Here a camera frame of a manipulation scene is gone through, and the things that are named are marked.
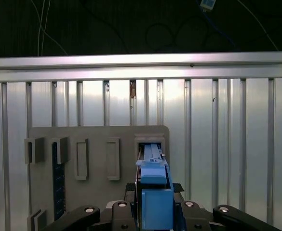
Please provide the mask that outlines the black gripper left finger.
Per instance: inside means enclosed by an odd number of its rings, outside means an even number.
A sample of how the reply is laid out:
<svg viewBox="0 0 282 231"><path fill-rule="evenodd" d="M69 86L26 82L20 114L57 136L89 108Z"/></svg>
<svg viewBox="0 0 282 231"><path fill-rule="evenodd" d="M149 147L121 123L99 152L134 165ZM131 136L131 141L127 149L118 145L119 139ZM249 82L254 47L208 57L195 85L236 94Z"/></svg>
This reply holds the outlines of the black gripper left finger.
<svg viewBox="0 0 282 231"><path fill-rule="evenodd" d="M43 228L45 231L135 231L134 183L128 183L123 200L109 202L101 211L93 205L80 206Z"/></svg>

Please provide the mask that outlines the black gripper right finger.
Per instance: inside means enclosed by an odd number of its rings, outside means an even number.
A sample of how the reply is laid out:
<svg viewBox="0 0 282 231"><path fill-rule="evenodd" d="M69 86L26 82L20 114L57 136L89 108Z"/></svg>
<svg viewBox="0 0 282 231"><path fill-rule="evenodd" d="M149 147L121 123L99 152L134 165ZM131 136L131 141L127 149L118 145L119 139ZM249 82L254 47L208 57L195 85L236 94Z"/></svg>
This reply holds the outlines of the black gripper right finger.
<svg viewBox="0 0 282 231"><path fill-rule="evenodd" d="M181 184L174 183L174 231L277 231L230 205L218 205L211 212L194 201L185 201Z"/></svg>

